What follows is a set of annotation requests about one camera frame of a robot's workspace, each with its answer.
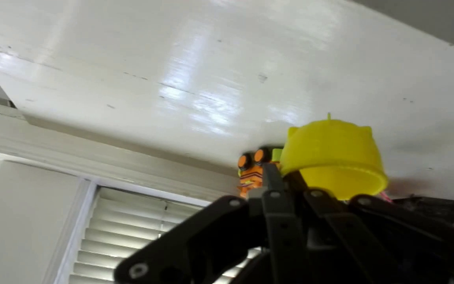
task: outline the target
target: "yellow plastic cap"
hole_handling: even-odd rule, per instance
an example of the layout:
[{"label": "yellow plastic cap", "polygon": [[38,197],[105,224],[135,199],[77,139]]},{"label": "yellow plastic cap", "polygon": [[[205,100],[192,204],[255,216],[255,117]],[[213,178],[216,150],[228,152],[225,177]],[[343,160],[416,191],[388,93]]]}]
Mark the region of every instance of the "yellow plastic cap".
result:
[{"label": "yellow plastic cap", "polygon": [[282,175],[299,171],[309,188],[328,189],[340,201],[373,196],[388,186],[370,128],[342,120],[290,128],[280,171]]}]

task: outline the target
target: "window blind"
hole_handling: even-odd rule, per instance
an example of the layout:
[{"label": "window blind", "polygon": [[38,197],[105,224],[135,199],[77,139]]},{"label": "window blind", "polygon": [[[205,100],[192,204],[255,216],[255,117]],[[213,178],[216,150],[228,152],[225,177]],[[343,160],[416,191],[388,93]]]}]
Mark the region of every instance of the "window blind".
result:
[{"label": "window blind", "polygon": [[[85,229],[69,284],[108,284],[118,262],[170,231],[200,207],[101,188]],[[216,284],[227,284],[241,265]]]}]

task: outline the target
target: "black plastic object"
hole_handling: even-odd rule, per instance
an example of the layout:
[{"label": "black plastic object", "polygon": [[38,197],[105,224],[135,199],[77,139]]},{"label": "black plastic object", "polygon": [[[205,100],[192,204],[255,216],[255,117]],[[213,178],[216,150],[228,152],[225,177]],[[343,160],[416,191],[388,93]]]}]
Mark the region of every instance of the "black plastic object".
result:
[{"label": "black plastic object", "polygon": [[235,284],[447,284],[454,227],[372,196],[339,202],[265,166],[258,201],[222,197],[124,259],[116,284],[211,284],[261,248]]},{"label": "black plastic object", "polygon": [[395,199],[394,204],[422,216],[454,224],[454,201],[411,196],[406,199]]}]

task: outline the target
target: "white blind slat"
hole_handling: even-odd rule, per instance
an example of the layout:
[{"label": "white blind slat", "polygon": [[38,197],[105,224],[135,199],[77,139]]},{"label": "white blind slat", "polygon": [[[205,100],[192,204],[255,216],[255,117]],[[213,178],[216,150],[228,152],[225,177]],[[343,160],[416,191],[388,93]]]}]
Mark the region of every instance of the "white blind slat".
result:
[{"label": "white blind slat", "polygon": [[113,284],[113,281],[102,281],[96,278],[85,278],[80,275],[71,275],[69,284]]},{"label": "white blind slat", "polygon": [[110,257],[105,254],[94,254],[88,251],[80,251],[77,257],[77,262],[80,264],[91,264],[91,265],[105,267],[105,268],[116,267],[120,260],[123,260],[123,257]]},{"label": "white blind slat", "polygon": [[161,235],[159,229],[134,227],[134,226],[104,221],[104,219],[91,219],[90,227],[96,231],[102,231],[102,232],[131,235],[134,238],[145,238],[145,240],[154,240]]},{"label": "white blind slat", "polygon": [[[113,268],[121,259],[146,246],[198,210],[194,205],[157,197],[99,189],[69,283],[112,283]],[[214,284],[230,283],[242,265],[225,272]]]},{"label": "white blind slat", "polygon": [[102,281],[113,281],[113,268],[105,267],[96,267],[96,265],[86,265],[86,264],[75,264],[74,265],[74,275],[85,276],[85,278],[94,278]]},{"label": "white blind slat", "polygon": [[83,240],[80,251],[105,254],[110,257],[127,257],[134,253],[134,248],[115,246],[112,243],[99,243],[93,240]]}]

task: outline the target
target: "yellow lid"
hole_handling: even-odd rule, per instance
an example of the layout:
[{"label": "yellow lid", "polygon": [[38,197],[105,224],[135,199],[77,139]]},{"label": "yellow lid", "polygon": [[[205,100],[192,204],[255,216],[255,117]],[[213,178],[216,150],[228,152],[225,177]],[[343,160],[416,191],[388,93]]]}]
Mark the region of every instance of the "yellow lid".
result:
[{"label": "yellow lid", "polygon": [[290,128],[280,169],[282,175],[299,171],[309,188],[328,189],[340,201],[388,186],[370,128],[342,120]]}]

